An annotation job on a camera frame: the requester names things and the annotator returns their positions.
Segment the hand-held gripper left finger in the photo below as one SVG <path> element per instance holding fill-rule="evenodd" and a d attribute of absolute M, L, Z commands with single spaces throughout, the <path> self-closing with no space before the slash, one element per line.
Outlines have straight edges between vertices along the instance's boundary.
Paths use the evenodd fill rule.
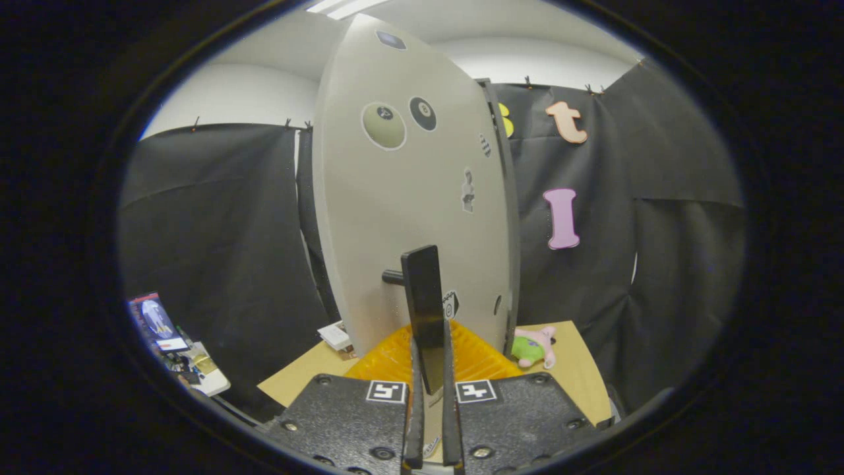
<path fill-rule="evenodd" d="M 410 474 L 423 462 L 423 388 L 403 327 L 346 372 L 311 376 L 266 436 L 328 473 Z"/>

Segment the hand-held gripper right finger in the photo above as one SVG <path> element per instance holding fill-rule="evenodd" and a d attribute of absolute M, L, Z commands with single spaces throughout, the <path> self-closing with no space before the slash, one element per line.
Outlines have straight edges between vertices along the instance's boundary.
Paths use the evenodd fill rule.
<path fill-rule="evenodd" d="M 551 373 L 522 373 L 473 331 L 445 324 L 442 462 L 456 474 L 527 474 L 597 435 Z"/>

